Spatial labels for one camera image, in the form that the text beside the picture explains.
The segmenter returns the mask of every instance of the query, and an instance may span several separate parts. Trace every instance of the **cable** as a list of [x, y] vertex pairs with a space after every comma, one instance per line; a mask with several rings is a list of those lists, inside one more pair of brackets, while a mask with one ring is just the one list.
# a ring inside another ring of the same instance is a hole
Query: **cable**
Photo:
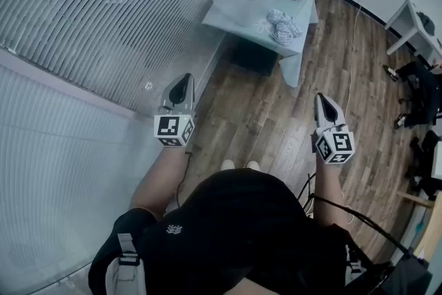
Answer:
[[313, 201], [311, 201], [309, 208], [305, 212], [305, 215], [307, 215], [308, 218], [310, 218], [310, 215], [313, 217], [313, 212], [310, 213], [311, 208], [313, 208]]
[[310, 180], [315, 176], [316, 176], [316, 172], [313, 175], [309, 174], [309, 177], [307, 178], [307, 181], [305, 182], [304, 187], [301, 189], [301, 193], [299, 193], [298, 200], [299, 200], [299, 198], [301, 198], [301, 195], [302, 195], [303, 191], [305, 190], [305, 187], [310, 183]]
[[[348, 208], [348, 209], [353, 210], [352, 207], [349, 206], [349, 205], [346, 205], [345, 207]], [[354, 220], [354, 215], [352, 214], [352, 219], [347, 223], [347, 225], [350, 225], [353, 222], [353, 220]]]
[[189, 155], [189, 158], [187, 159], [186, 170], [184, 170], [184, 176], [182, 176], [182, 180], [180, 181], [180, 183], [178, 183], [177, 190], [175, 191], [175, 201], [177, 202], [178, 208], [181, 207], [180, 201], [178, 200], [178, 193], [180, 192], [181, 186], [182, 186], [184, 180], [186, 179], [187, 170], [189, 170], [189, 165], [191, 163], [192, 152], [186, 151], [186, 155]]
[[311, 180], [311, 178], [310, 178], [310, 173], [308, 174], [308, 176], [309, 176], [309, 178], [307, 179], [307, 181], [309, 183], [309, 194], [307, 194], [307, 197], [310, 196], [310, 194], [311, 194], [311, 187], [310, 187], [310, 180]]
[[352, 71], [353, 71], [353, 53], [354, 53], [354, 38], [356, 36], [356, 22], [358, 21], [358, 16], [359, 13], [361, 12], [361, 8], [362, 8], [362, 4], [361, 4], [362, 0], [358, 0], [358, 4], [359, 4], [359, 10], [358, 13], [356, 14], [356, 17], [354, 18], [354, 26], [353, 26], [353, 42], [352, 42], [352, 53], [350, 55], [350, 86], [348, 88], [348, 100], [347, 100], [347, 105], [345, 107], [345, 115], [344, 118], [347, 118], [347, 110], [348, 110], [348, 105], [350, 103], [350, 97], [351, 97], [351, 93], [352, 93]]
[[364, 222], [365, 224], [367, 224], [368, 226], [370, 226], [371, 228], [376, 230], [378, 233], [380, 233], [382, 236], [384, 236], [387, 240], [389, 240], [393, 245], [398, 247], [404, 253], [405, 256], [407, 256], [408, 258], [411, 257], [407, 248], [405, 248], [400, 242], [396, 241], [393, 236], [391, 236], [389, 233], [387, 233], [382, 227], [380, 227], [378, 224], [376, 224], [373, 220], [371, 220], [367, 216], [359, 213], [358, 211], [354, 211], [354, 210], [349, 209], [347, 207], [343, 207], [342, 205], [330, 202], [327, 199], [315, 196], [313, 193], [309, 196], [309, 200], [310, 199], [317, 199], [317, 200], [320, 200], [321, 202], [326, 202], [330, 205], [333, 205], [336, 208], [345, 210], [347, 213], [350, 213], [350, 214], [356, 216], [359, 220], [361, 220], [362, 222]]
[[305, 202], [305, 204], [304, 204], [304, 206], [302, 207], [303, 209], [304, 209], [304, 211], [305, 211], [305, 207], [307, 206], [307, 204], [309, 204], [309, 202], [310, 201], [312, 201], [313, 202], [313, 199], [311, 199], [311, 198], [308, 198], [307, 199], [307, 201]]
[[344, 126], [347, 126], [345, 123], [341, 123], [341, 124], [336, 124], [336, 125], [334, 125], [334, 126], [329, 126], [329, 127], [327, 127], [326, 129], [321, 129], [321, 131], [322, 132], [326, 132], [326, 131], [330, 131], [330, 130], [332, 130], [332, 129], [334, 129], [334, 128], [337, 128], [338, 129], [338, 131], [340, 131], [340, 129], [342, 128], [342, 127], [344, 127]]

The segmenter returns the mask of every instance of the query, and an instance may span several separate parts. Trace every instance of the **strap buckle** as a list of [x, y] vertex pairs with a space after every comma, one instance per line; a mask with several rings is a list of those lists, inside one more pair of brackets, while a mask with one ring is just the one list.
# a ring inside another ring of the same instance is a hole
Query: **strap buckle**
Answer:
[[118, 264], [137, 267], [140, 265], [140, 257], [135, 252], [124, 252], [118, 256]]

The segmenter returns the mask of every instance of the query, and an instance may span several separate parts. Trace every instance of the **window blind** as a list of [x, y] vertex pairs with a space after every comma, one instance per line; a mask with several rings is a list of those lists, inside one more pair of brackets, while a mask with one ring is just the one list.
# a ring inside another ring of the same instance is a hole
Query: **window blind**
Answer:
[[222, 38], [211, 0], [0, 0], [0, 46], [73, 84], [152, 115], [167, 80], [199, 80]]

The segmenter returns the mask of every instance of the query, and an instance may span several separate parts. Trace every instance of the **wooden floor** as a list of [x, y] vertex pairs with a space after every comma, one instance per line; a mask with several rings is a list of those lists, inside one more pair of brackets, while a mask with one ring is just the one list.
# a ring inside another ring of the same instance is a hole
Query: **wooden floor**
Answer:
[[[405, 47], [388, 57], [385, 51], [396, 38], [363, 13], [353, 38], [358, 9], [343, 0], [316, 0], [316, 7], [319, 23], [308, 30], [298, 88], [285, 85], [278, 65], [271, 77], [263, 77], [230, 64], [228, 55], [219, 63], [197, 108], [193, 159], [180, 200], [225, 159], [237, 167], [256, 160], [297, 195], [307, 174], [315, 171], [310, 143], [314, 95], [333, 97], [345, 110], [350, 90], [347, 123], [357, 149], [340, 175], [346, 204], [400, 238], [412, 205], [396, 191], [408, 188], [403, 178], [411, 158], [408, 144], [428, 127], [393, 130], [393, 121], [406, 111], [398, 104], [406, 90], [381, 65], [398, 68], [414, 58]], [[369, 257], [390, 258], [394, 248], [381, 235], [356, 219], [349, 228]]]

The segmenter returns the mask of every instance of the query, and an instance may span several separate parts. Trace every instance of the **white shoe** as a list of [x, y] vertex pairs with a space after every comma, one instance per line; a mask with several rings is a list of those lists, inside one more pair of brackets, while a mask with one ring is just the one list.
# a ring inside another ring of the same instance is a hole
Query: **white shoe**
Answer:
[[247, 166], [246, 166], [248, 169], [252, 169], [252, 170], [255, 170], [255, 171], [261, 171], [260, 170], [260, 165], [258, 165], [258, 163], [256, 162], [256, 161], [249, 161], [248, 163], [247, 163]]
[[235, 164], [233, 163], [232, 160], [224, 160], [221, 164], [220, 171], [234, 170], [234, 169], [235, 169]]

